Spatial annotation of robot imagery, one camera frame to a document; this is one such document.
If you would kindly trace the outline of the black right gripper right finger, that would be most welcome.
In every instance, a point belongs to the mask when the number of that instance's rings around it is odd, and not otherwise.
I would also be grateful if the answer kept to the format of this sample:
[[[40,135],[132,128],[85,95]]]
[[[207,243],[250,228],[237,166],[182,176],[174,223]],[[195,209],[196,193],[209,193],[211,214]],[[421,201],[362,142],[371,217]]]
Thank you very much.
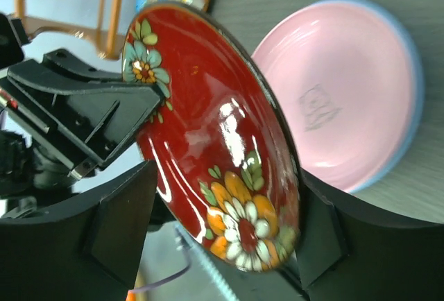
[[[302,178],[302,235],[279,274],[303,300],[443,299],[443,224]]]

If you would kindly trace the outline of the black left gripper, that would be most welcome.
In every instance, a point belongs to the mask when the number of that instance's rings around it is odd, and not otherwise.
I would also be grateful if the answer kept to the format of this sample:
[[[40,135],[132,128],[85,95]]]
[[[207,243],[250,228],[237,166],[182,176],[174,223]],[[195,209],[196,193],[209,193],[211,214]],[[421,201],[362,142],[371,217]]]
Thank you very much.
[[[6,91],[1,88],[1,124],[7,109],[33,137],[27,147],[23,136],[1,125],[2,218],[31,217],[80,195],[73,192],[75,179],[115,161],[163,101],[158,88],[126,83],[121,74],[94,69],[65,49],[41,62],[23,61],[21,45],[30,43],[25,35],[20,19],[1,13],[1,70],[10,66]]]

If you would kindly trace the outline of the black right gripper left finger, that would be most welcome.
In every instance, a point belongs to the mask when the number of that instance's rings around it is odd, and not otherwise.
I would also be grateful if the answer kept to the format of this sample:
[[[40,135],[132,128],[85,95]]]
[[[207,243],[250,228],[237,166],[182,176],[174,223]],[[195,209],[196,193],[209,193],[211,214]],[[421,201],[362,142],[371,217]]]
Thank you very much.
[[[2,300],[125,300],[157,185],[146,161],[102,185],[1,220]]]

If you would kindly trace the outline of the red floral plate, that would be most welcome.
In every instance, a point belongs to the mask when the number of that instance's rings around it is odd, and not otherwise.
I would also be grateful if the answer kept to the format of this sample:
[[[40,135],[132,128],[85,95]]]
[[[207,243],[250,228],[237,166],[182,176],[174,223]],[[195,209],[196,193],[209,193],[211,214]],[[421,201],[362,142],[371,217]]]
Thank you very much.
[[[164,96],[140,131],[157,191],[188,234],[244,272],[282,266],[300,236],[299,161],[264,76],[208,14],[146,6],[128,28],[123,79]]]

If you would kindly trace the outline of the pink plate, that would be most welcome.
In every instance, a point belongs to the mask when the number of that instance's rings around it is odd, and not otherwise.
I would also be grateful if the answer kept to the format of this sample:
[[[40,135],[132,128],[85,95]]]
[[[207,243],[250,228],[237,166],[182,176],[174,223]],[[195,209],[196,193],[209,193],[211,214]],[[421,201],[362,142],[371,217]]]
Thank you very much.
[[[387,162],[409,121],[407,55],[393,31],[349,6],[307,6],[253,52],[304,170],[344,192]]]

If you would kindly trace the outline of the light blue plate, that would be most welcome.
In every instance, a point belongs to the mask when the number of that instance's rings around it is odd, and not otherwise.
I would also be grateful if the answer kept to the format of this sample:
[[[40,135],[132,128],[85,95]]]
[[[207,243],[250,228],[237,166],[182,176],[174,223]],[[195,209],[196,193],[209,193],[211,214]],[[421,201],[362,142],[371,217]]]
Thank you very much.
[[[369,0],[320,0],[313,3],[313,6],[326,6],[326,5],[340,5],[349,6],[352,8],[360,9],[364,12],[372,14],[379,20],[383,21],[393,31],[393,34],[400,41],[404,52],[407,55],[408,68],[411,72],[410,79],[408,79],[408,88],[410,89],[410,101],[407,103],[409,108],[409,121],[407,122],[407,129],[401,139],[401,142],[396,146],[394,151],[389,155],[387,162],[383,163],[372,176],[366,178],[366,180],[358,182],[356,185],[348,187],[346,192],[349,194],[356,193],[365,189],[377,181],[381,180],[387,173],[389,173],[397,163],[404,157],[408,151],[417,129],[420,125],[420,119],[424,107],[425,100],[425,78],[422,68],[422,62],[420,54],[417,50],[412,37],[408,30],[401,24],[401,22],[392,15],[388,10],[379,4]]]

